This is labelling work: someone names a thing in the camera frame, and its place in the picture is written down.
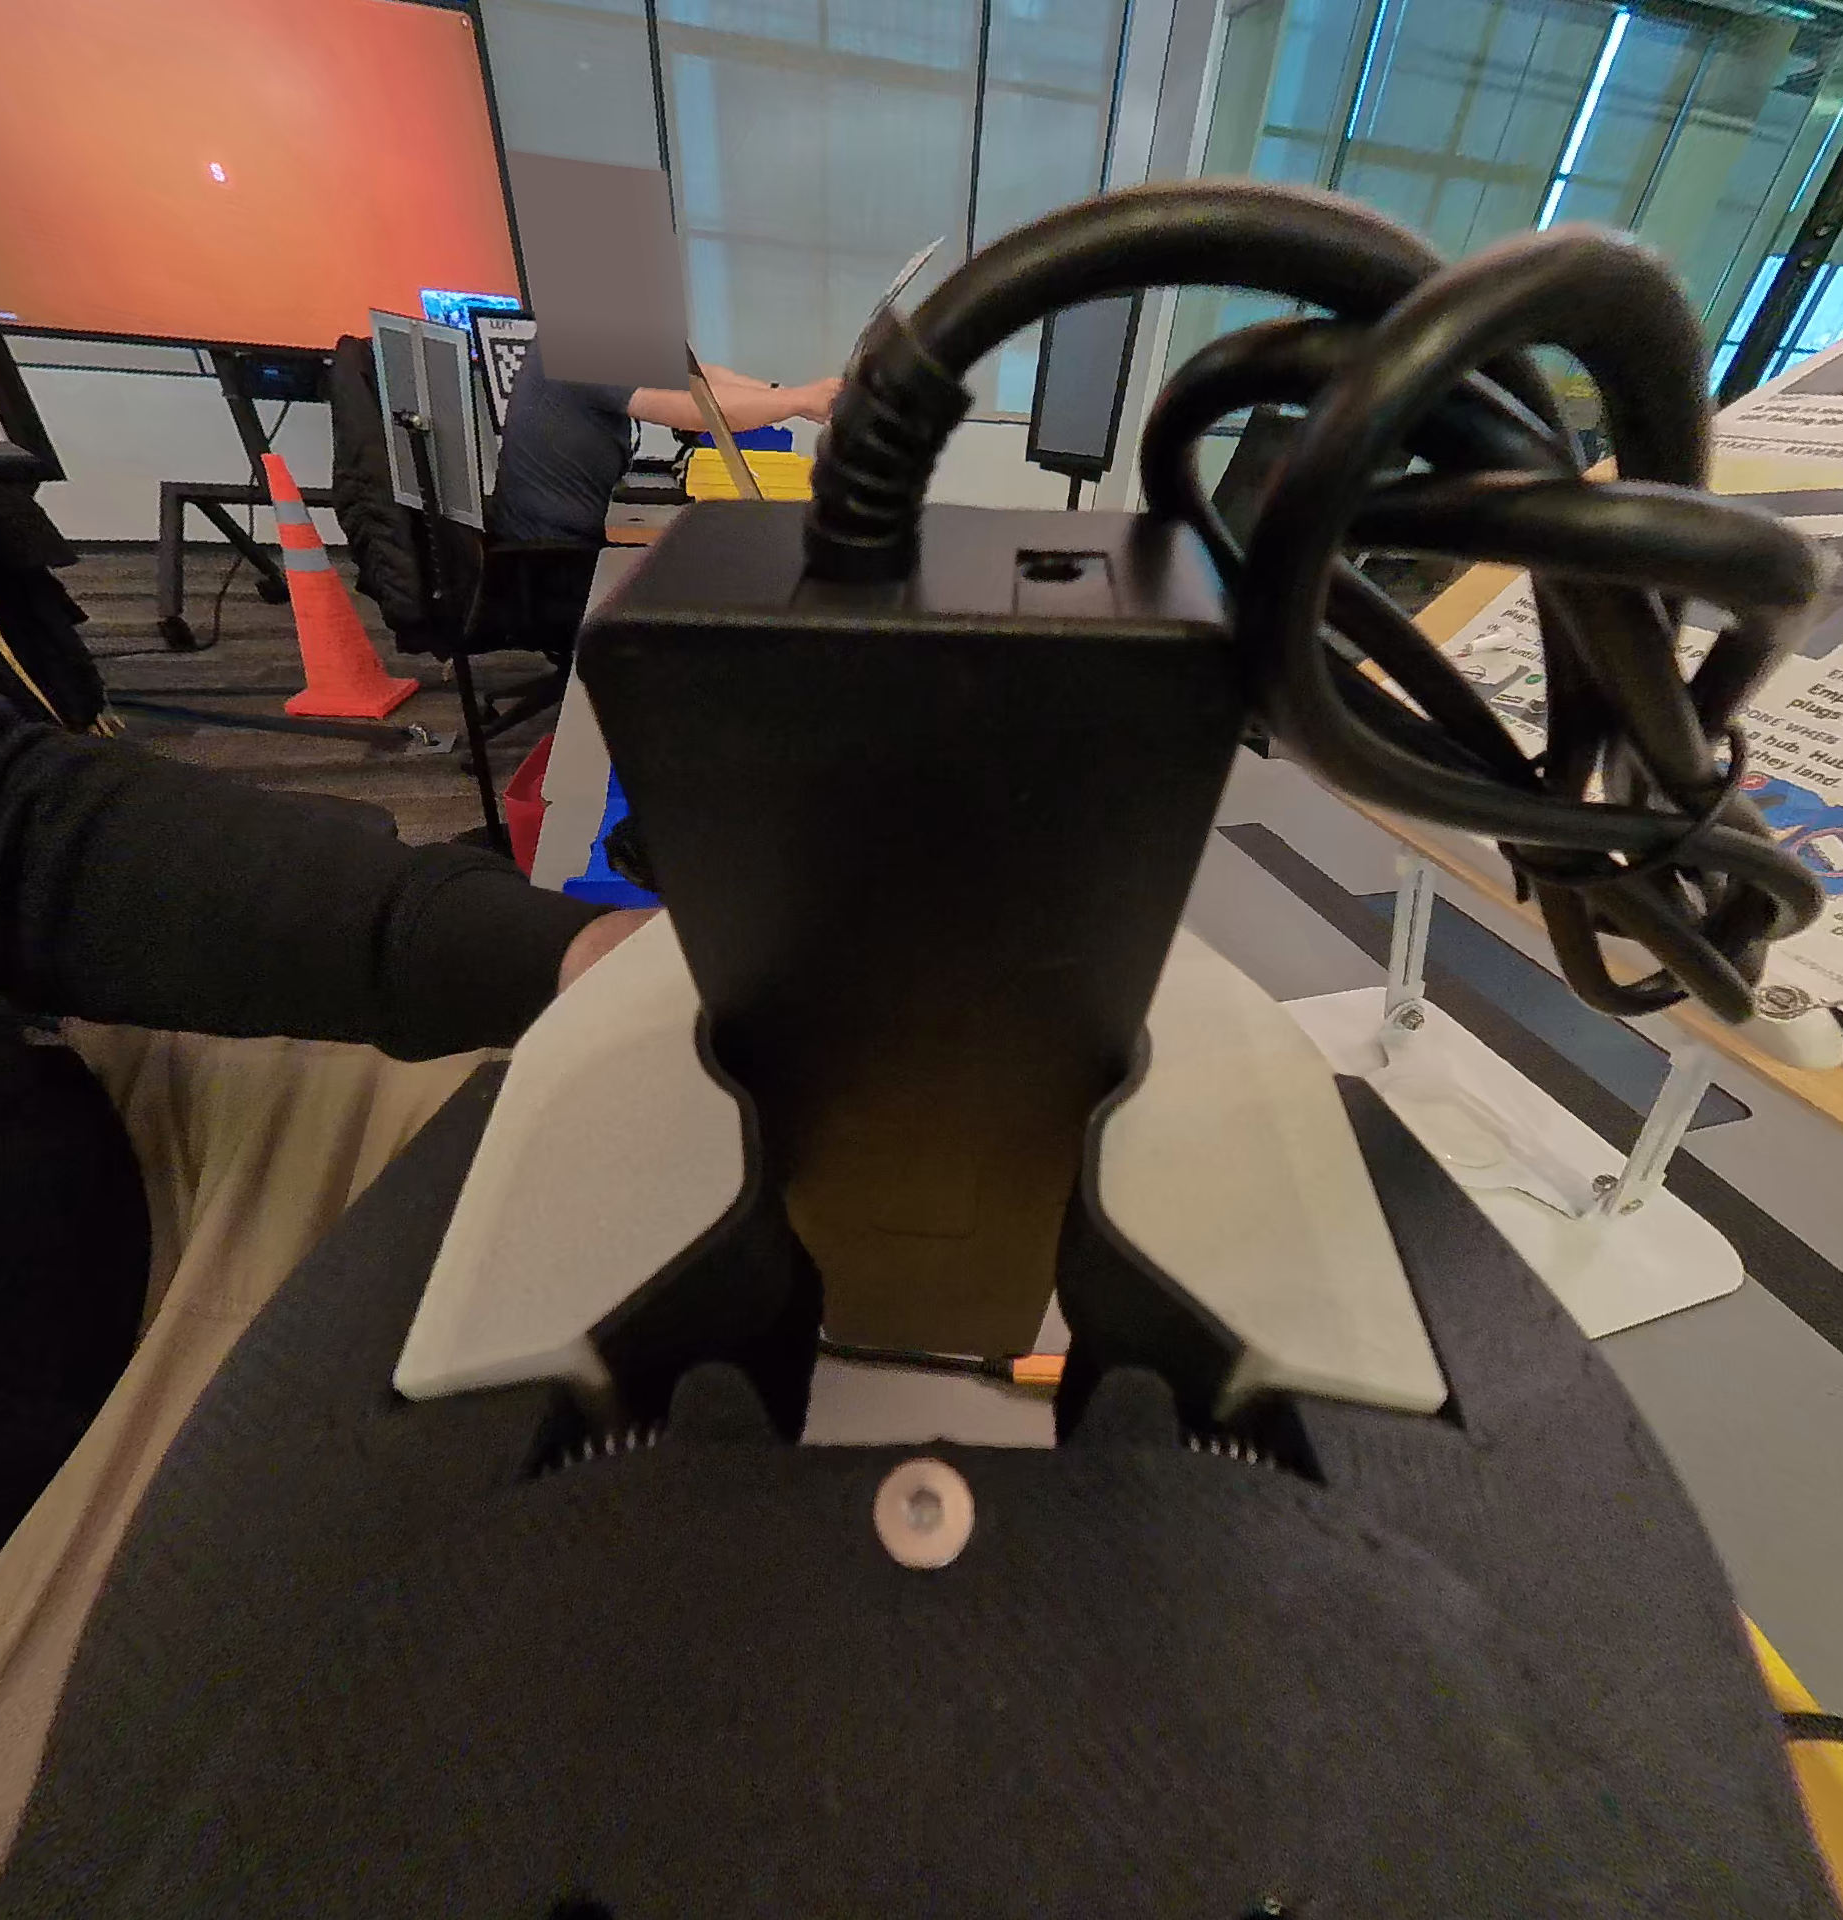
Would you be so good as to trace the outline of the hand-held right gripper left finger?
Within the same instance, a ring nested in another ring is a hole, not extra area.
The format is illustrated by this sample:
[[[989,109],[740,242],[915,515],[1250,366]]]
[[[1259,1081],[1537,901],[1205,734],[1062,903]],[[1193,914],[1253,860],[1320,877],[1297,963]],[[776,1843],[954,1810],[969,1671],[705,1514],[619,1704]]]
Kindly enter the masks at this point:
[[[515,1044],[433,1257],[396,1391],[535,1381],[611,1422],[666,1416],[699,1363],[807,1420],[819,1277],[719,1065],[668,914],[584,971]]]

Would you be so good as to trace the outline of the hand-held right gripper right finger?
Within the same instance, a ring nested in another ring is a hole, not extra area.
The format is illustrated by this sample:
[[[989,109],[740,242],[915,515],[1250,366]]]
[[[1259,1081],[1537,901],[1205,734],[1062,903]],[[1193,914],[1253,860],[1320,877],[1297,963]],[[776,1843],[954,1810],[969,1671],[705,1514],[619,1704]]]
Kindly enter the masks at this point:
[[[1173,934],[1060,1234],[1060,1418],[1118,1369],[1187,1426],[1273,1396],[1434,1416],[1447,1383],[1334,1071],[1234,961]]]

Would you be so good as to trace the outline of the person's left forearm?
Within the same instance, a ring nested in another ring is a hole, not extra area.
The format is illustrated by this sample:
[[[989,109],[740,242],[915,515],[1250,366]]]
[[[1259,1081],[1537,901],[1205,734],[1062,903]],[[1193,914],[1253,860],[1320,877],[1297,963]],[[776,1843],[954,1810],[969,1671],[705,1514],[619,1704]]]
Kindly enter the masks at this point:
[[[515,1044],[652,924],[0,701],[0,999],[419,1061]]]

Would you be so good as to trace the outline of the person's beige pants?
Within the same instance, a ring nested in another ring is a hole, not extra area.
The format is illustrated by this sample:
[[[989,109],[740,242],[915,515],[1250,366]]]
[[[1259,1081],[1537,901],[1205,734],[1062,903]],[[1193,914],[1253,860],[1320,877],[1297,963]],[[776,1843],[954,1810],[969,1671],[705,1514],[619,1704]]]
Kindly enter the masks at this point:
[[[284,1277],[490,1050],[398,1061],[349,1044],[69,1022],[147,1193],[133,1353],[0,1549],[0,1867],[92,1600],[147,1483]]]

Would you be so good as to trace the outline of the blue bin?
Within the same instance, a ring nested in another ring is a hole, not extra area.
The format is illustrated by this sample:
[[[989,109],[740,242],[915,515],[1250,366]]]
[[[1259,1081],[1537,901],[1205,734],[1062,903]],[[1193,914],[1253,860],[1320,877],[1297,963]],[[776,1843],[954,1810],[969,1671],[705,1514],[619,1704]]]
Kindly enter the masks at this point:
[[[597,830],[582,871],[562,881],[560,891],[607,909],[658,909],[664,899],[654,885],[639,822],[621,787],[621,771],[609,769]]]

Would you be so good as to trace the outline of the red bin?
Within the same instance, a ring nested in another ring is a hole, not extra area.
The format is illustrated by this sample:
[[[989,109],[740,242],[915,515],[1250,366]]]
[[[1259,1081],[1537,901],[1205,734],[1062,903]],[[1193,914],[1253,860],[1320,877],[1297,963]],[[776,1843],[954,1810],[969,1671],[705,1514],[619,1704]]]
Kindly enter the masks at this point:
[[[533,875],[546,799],[544,777],[554,748],[554,732],[539,736],[513,769],[501,791],[507,848],[523,875]]]

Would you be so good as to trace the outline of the person's black top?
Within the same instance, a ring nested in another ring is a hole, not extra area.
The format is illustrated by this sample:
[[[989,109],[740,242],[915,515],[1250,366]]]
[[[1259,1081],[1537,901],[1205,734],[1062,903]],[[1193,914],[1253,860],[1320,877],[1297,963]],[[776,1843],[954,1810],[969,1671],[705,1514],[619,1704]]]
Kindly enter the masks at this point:
[[[0,1549],[125,1369],[151,1273],[119,1114],[69,1046],[0,1024]]]

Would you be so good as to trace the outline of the small white object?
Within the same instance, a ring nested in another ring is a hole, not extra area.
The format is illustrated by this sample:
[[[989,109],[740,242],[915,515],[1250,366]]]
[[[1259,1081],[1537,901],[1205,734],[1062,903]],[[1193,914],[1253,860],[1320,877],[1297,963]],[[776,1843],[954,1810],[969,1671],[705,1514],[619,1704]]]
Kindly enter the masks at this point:
[[[1792,981],[1757,987],[1747,1036],[1755,1050],[1800,1071],[1843,1067],[1843,1022],[1825,1001]]]

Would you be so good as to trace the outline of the orange traffic cone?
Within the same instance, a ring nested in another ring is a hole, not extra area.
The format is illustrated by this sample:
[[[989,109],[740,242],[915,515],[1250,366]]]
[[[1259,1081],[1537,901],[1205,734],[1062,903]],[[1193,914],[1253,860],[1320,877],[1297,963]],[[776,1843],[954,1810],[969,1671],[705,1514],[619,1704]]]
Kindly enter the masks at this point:
[[[284,713],[309,722],[384,722],[415,697],[419,683],[392,675],[380,660],[284,458],[270,450],[261,466],[306,677]]]

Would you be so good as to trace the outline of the black office chair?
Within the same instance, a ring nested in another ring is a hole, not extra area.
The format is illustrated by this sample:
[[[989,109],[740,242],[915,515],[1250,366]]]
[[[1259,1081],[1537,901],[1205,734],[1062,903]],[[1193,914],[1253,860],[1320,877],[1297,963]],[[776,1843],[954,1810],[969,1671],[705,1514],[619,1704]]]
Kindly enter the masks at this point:
[[[478,838],[507,850],[488,744],[560,705],[599,548],[497,540],[441,515],[431,431],[409,436],[405,417],[384,413],[376,352],[353,333],[333,348],[325,397],[333,421],[333,513],[356,583],[402,652],[450,668],[466,738],[458,762],[474,775],[484,813]],[[490,652],[541,654],[548,670],[527,681],[509,709],[497,709],[480,697],[472,672],[472,660]]]

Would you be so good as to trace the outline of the printed instruction poster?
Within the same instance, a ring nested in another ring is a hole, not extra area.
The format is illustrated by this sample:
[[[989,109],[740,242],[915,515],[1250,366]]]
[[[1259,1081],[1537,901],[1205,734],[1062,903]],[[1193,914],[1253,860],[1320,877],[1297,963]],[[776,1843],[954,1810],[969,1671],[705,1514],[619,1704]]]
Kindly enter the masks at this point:
[[[1716,425],[1718,487],[1816,540],[1827,581],[1788,660],[1749,699],[1745,793],[1823,891],[1821,918],[1773,950],[1757,1038],[1800,1063],[1816,1010],[1843,1018],[1843,342],[1727,407]]]

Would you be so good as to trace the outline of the yellow bin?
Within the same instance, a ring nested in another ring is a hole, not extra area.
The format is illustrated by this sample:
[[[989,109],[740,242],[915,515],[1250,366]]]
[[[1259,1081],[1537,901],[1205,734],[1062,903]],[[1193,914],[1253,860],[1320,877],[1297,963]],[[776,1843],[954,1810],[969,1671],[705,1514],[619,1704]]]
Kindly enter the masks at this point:
[[[691,501],[803,503],[813,495],[813,460],[791,448],[736,444],[729,460],[715,444],[695,444],[684,466]]]
[[[1749,1618],[1743,1624],[1782,1718],[1802,1806],[1843,1908],[1843,1714],[1821,1708],[1761,1628]]]

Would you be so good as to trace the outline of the grey perforated panel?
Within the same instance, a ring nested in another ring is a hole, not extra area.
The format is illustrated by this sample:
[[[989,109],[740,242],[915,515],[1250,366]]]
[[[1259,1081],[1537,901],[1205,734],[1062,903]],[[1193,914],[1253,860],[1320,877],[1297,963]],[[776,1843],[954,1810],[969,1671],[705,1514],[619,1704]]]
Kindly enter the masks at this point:
[[[470,337],[386,311],[368,323],[396,503],[480,534],[486,491]]]

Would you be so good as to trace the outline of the black bag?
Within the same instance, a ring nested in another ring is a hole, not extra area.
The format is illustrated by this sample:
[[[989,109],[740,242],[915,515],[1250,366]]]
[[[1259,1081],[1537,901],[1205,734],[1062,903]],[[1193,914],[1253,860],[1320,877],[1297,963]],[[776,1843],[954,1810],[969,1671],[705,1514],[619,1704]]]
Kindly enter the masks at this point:
[[[78,552],[37,489],[0,474],[0,699],[63,732],[106,734],[110,699],[82,636],[86,611],[61,577]]]

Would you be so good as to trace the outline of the printed tag sign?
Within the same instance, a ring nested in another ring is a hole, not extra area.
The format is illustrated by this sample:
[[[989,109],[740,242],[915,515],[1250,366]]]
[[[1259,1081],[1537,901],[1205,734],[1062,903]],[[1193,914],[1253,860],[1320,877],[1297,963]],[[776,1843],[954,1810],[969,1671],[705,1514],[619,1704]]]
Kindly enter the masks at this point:
[[[509,399],[525,366],[537,323],[521,307],[488,303],[472,305],[468,319],[472,358],[482,374],[488,409],[496,431],[503,433]]]

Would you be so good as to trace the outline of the black screen stand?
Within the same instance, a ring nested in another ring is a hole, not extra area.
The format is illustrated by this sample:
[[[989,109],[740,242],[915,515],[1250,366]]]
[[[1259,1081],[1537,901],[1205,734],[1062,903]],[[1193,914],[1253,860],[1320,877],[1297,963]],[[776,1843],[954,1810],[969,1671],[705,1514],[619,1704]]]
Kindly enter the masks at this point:
[[[233,560],[255,576],[255,591],[270,607],[282,607],[290,593],[286,564],[257,536],[255,509],[268,505],[262,460],[276,448],[284,415],[294,405],[323,403],[333,366],[329,350],[309,348],[210,348],[213,378],[247,454],[245,481],[163,480],[159,485],[159,530],[155,540],[157,630],[174,652],[198,652],[213,638],[196,636],[186,615],[186,525],[188,513],[223,534]]]

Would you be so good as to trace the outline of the black monitor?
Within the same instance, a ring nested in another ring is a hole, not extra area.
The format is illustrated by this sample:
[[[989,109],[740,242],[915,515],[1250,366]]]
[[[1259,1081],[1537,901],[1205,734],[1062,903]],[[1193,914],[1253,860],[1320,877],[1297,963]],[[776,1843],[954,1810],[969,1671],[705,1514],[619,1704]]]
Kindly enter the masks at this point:
[[[1054,313],[1042,327],[1026,458],[1073,481],[1114,460],[1144,295],[1128,291]]]

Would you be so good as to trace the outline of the large orange screen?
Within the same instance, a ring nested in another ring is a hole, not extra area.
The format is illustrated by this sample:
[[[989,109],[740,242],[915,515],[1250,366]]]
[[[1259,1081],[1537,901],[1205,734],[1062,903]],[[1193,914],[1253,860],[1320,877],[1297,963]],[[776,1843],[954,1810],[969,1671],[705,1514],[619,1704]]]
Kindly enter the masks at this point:
[[[331,348],[523,272],[476,3],[0,1],[0,323]]]

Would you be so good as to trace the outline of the white stand with clear bracket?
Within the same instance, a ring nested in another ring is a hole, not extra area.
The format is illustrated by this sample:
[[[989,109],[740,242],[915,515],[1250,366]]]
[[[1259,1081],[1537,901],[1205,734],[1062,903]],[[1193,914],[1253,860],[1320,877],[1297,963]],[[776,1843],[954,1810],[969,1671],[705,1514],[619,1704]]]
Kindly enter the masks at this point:
[[[1569,1308],[1604,1338],[1722,1298],[1745,1279],[1733,1244],[1667,1191],[1669,1167],[1716,1077],[1688,1042],[1618,1155],[1428,993],[1436,871],[1396,858],[1379,989],[1289,1001],[1342,1071],[1365,1079]]]

